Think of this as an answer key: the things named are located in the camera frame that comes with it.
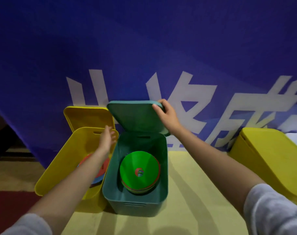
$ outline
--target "red floor mat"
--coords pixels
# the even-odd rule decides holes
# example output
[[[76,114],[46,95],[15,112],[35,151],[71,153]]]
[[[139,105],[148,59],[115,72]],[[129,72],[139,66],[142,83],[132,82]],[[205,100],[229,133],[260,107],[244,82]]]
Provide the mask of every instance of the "red floor mat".
[[[34,192],[0,191],[0,233],[13,225],[40,198]]]

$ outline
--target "hand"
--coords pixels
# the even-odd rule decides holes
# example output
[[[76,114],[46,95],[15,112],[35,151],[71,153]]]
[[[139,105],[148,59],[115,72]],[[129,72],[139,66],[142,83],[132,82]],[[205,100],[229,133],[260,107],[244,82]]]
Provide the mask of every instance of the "hand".
[[[109,152],[111,145],[117,142],[114,133],[111,127],[106,125],[104,131],[100,134],[98,148],[103,150],[105,154]]]
[[[162,103],[162,105],[165,107],[166,113],[155,104],[152,105],[153,109],[156,111],[164,126],[170,131],[171,134],[175,135],[183,128],[178,120],[176,111],[165,99],[159,100],[158,102]]]

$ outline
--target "bin lid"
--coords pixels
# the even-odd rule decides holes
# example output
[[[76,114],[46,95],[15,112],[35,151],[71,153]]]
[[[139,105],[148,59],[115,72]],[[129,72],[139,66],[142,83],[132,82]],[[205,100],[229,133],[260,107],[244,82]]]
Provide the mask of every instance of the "bin lid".
[[[106,107],[68,106],[64,115],[72,132],[82,127],[105,128],[106,125],[115,129],[114,118]]]
[[[169,130],[160,121],[152,104],[164,110],[162,104],[156,101],[111,101],[107,108],[126,131],[160,133],[169,136]]]
[[[297,195],[297,146],[276,129],[243,128],[241,135],[262,157],[282,185]]]

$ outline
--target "sleeve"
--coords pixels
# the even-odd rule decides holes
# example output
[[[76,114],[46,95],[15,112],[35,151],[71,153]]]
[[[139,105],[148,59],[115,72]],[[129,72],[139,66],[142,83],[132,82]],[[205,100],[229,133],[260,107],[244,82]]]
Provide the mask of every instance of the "sleeve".
[[[297,205],[267,184],[248,193],[244,219],[250,235],[297,235]]]
[[[13,226],[1,235],[52,235],[47,222],[36,214],[23,215]]]

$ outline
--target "yellow bin lid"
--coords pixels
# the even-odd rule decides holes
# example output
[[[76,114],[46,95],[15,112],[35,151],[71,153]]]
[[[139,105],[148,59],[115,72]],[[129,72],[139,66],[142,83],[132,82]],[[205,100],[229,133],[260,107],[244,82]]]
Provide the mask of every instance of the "yellow bin lid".
[[[268,128],[243,128],[240,132],[257,151],[282,185],[297,196],[297,146],[284,133]]]
[[[72,132],[82,127],[105,128],[106,125],[115,129],[114,118],[105,107],[68,106],[64,115]]]

